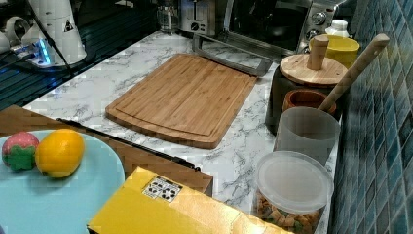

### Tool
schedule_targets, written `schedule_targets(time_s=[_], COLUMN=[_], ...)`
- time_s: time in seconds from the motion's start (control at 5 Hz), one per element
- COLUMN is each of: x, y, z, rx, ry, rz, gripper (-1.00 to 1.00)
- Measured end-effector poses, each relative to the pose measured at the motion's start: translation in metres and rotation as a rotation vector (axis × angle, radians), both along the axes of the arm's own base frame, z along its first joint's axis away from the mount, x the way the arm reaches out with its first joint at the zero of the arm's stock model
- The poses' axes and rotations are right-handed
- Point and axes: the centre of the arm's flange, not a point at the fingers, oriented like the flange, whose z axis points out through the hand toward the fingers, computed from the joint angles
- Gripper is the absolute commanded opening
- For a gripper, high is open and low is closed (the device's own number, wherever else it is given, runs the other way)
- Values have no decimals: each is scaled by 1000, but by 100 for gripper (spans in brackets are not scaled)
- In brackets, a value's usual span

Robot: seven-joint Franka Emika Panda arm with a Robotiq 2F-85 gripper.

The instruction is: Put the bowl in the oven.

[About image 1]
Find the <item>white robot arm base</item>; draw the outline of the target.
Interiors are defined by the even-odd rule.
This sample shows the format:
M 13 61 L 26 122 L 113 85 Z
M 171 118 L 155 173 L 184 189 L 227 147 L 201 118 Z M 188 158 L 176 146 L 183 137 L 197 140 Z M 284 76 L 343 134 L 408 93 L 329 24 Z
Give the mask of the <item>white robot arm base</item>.
M 75 24 L 70 0 L 24 0 L 33 23 L 11 16 L 1 31 L 1 52 L 42 72 L 80 72 L 89 55 Z

